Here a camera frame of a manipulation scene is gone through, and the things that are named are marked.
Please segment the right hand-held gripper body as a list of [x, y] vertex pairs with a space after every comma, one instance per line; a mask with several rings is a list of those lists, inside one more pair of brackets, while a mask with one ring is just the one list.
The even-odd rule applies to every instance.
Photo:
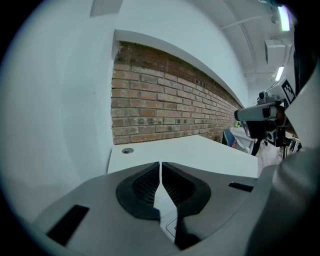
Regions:
[[295, 99], [294, 90], [285, 77], [259, 93], [257, 105], [262, 106], [263, 120], [267, 122], [265, 140], [275, 147], [285, 147], [290, 144], [286, 138], [286, 129], [291, 123], [285, 110]]

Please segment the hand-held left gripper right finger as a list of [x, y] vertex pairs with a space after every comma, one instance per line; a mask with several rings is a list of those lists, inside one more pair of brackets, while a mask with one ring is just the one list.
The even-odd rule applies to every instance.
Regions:
[[257, 178], [162, 163], [162, 184], [177, 209], [174, 243], [185, 250], [208, 238], [240, 208]]

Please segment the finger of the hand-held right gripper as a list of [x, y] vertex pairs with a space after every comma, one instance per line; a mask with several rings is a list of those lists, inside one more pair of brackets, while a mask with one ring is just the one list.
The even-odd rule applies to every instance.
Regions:
[[273, 104], [260, 104], [252, 107], [238, 109], [234, 112], [237, 121], [266, 121], [276, 118], [276, 106]]

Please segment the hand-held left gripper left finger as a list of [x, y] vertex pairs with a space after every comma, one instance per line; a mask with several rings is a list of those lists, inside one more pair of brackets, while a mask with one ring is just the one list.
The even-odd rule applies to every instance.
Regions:
[[42, 211], [35, 226], [82, 256], [173, 256], [178, 247], [154, 207], [160, 164], [94, 177]]

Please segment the white wet wipe pack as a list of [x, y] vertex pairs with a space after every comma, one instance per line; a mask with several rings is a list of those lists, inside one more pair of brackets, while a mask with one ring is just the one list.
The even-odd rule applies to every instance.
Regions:
[[171, 211], [160, 218], [160, 228], [169, 240], [174, 243], [176, 238], [178, 215], [175, 211]]

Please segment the checked cloth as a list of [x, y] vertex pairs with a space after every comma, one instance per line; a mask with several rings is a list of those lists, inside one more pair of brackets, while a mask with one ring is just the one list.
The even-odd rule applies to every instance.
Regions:
[[237, 143], [243, 149], [249, 149], [249, 152], [251, 153], [256, 140], [248, 137], [243, 127], [232, 127], [230, 128], [230, 131], [237, 140]]

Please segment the person in black shirt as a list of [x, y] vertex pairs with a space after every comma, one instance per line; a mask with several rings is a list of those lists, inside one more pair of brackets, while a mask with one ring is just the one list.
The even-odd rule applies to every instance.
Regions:
[[307, 33], [307, 29], [300, 23], [294, 25], [294, 79], [295, 94], [298, 95], [312, 76], [318, 54], [315, 44]]

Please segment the blue chair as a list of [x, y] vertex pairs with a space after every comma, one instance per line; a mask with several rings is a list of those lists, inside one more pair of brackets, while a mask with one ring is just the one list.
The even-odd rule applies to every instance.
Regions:
[[222, 144], [228, 147], [232, 147], [235, 141], [236, 141], [236, 138], [231, 133], [230, 129], [224, 129], [222, 134]]

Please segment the white ceiling air conditioner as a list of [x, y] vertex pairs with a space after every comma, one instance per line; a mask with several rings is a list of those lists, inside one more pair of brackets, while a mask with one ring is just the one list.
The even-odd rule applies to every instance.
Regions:
[[293, 43], [288, 39], [269, 39], [264, 41], [265, 59], [269, 66], [285, 66], [291, 56]]

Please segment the grey wall panel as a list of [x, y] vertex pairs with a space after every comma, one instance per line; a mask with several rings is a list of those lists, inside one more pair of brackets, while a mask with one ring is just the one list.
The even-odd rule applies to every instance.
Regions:
[[90, 17], [118, 14], [123, 0], [93, 0]]

